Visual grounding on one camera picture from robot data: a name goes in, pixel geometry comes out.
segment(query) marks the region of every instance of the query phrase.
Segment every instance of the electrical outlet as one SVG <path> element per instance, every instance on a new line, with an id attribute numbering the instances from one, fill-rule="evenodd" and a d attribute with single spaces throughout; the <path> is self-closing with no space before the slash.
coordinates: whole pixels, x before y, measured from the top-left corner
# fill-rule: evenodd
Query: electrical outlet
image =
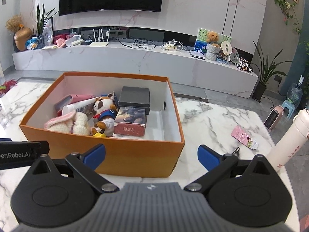
<path id="1" fill-rule="evenodd" d="M 282 77 L 278 76 L 278 75 L 275 75 L 275 78 L 274 78 L 275 81 L 279 82 L 279 84 L 281 83 L 282 81 Z"/>

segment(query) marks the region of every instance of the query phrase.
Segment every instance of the red flower decoration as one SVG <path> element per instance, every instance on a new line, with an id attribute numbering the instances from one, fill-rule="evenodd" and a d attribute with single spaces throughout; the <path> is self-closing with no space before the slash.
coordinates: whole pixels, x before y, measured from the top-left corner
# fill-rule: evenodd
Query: red flower decoration
<path id="1" fill-rule="evenodd" d="M 5 81 L 4 84 L 0 85 L 0 97 L 6 94 L 12 87 L 17 84 L 15 80 Z"/>

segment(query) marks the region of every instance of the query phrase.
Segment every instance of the white bottle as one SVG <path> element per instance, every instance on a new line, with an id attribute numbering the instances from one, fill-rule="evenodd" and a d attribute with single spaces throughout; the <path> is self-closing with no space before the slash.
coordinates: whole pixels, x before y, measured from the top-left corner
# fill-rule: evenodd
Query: white bottle
<path id="1" fill-rule="evenodd" d="M 83 101 L 76 102 L 74 104 L 69 104 L 63 107 L 62 115 L 68 114 L 69 112 L 76 111 L 77 113 L 84 113 L 87 116 L 93 112 L 93 105 L 96 98 L 87 99 Z"/>
<path id="2" fill-rule="evenodd" d="M 272 167 L 279 171 L 290 158 L 292 158 L 298 150 L 309 139 L 309 110 L 303 109 L 299 111 L 293 119 L 293 124 L 273 147 L 266 156 Z"/>

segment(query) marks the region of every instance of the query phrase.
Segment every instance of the box lid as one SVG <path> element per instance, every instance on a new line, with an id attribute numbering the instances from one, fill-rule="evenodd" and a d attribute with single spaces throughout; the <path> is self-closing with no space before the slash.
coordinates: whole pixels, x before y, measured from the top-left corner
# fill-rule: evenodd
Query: box lid
<path id="1" fill-rule="evenodd" d="M 119 97 L 118 106 L 150 108 L 149 88 L 124 86 Z"/>

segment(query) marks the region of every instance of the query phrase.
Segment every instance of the blue stool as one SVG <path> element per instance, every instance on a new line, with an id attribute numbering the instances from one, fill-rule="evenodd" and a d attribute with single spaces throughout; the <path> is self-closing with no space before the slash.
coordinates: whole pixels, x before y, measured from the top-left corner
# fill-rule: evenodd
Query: blue stool
<path id="1" fill-rule="evenodd" d="M 291 104 L 288 100 L 286 100 L 282 103 L 282 107 L 289 109 L 288 119 L 290 119 L 293 112 L 295 111 L 295 106 Z"/>

